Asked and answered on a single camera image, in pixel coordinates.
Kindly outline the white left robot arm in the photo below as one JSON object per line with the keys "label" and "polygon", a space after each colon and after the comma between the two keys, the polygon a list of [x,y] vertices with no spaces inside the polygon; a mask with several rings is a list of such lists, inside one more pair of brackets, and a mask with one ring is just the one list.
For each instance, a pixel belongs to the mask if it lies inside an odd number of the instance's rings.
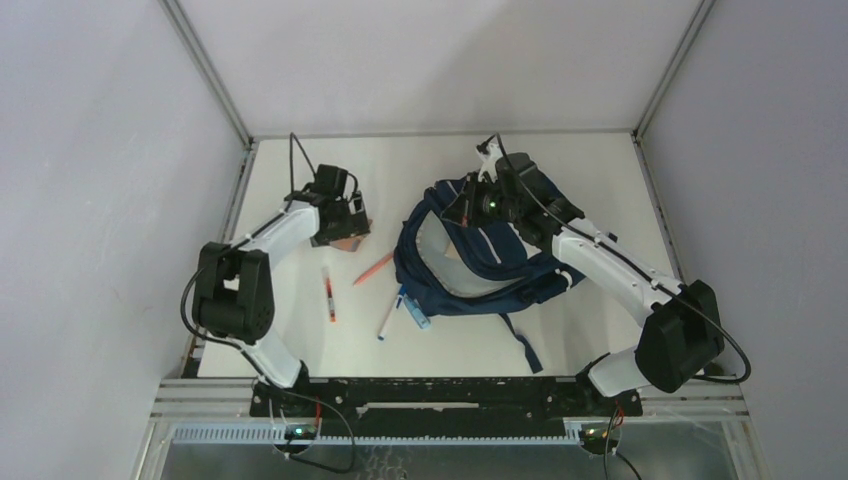
{"label": "white left robot arm", "polygon": [[304,363],[272,332],[273,269],[304,243],[314,247],[370,232],[355,175],[321,164],[312,181],[284,197],[254,230],[231,243],[209,242],[180,299],[184,327],[207,343],[236,350],[259,378],[277,387],[274,404],[290,417],[311,407],[311,388],[298,381]]}

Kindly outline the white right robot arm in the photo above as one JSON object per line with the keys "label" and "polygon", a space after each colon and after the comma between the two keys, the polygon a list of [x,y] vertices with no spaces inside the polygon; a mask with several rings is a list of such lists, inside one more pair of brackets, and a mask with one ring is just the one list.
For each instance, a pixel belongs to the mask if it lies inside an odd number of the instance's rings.
{"label": "white right robot arm", "polygon": [[614,298],[641,329],[638,343],[587,366],[578,402],[605,415],[618,395],[653,386],[673,393],[725,349],[716,295],[632,256],[598,229],[525,153],[488,160],[462,180],[443,210],[460,227],[508,223],[527,243],[575,268]]}

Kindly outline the navy blue student backpack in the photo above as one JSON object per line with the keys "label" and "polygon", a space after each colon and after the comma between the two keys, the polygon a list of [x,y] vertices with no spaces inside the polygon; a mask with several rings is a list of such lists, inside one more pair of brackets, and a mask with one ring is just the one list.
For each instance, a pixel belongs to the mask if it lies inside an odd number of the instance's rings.
{"label": "navy blue student backpack", "polygon": [[525,244],[507,223],[463,228],[441,218],[462,179],[427,188],[400,231],[395,277],[431,320],[511,314],[544,303],[584,280],[583,273]]}

